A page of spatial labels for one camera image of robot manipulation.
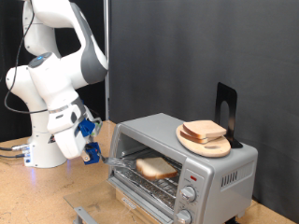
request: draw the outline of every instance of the wooden plate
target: wooden plate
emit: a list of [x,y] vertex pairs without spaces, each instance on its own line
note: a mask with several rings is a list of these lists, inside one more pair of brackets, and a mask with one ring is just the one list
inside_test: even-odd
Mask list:
[[229,141],[221,136],[206,144],[194,143],[182,136],[180,136],[180,129],[182,125],[177,127],[177,138],[179,142],[188,150],[205,157],[223,157],[230,153],[231,145]]

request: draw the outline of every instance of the black plate holder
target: black plate holder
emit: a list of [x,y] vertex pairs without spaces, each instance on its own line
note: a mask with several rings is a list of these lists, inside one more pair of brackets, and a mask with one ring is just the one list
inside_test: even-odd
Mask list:
[[234,89],[220,82],[218,83],[215,122],[218,124],[221,123],[221,104],[225,101],[229,107],[228,129],[225,137],[230,142],[232,148],[242,148],[242,144],[234,138],[236,99],[237,94]]

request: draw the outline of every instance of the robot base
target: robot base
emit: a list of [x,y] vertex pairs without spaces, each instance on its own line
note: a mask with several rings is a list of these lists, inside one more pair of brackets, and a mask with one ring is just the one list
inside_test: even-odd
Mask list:
[[66,162],[50,133],[36,133],[28,139],[30,153],[24,158],[25,166],[51,168]]

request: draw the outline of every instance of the toaster oven knob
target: toaster oven knob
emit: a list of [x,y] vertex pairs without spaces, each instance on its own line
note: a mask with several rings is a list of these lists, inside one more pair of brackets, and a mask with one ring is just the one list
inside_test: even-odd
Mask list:
[[179,191],[179,194],[186,199],[189,203],[193,202],[196,197],[195,190],[192,187],[186,187]]
[[179,213],[177,213],[177,219],[178,223],[181,224],[190,224],[192,221],[191,215],[187,210],[181,210]]

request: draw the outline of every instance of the toaster oven control panel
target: toaster oven control panel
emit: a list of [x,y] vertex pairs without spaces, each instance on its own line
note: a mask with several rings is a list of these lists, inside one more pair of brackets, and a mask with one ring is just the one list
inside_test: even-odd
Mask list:
[[205,179],[195,172],[186,169],[183,188],[179,190],[177,223],[195,223],[198,204]]

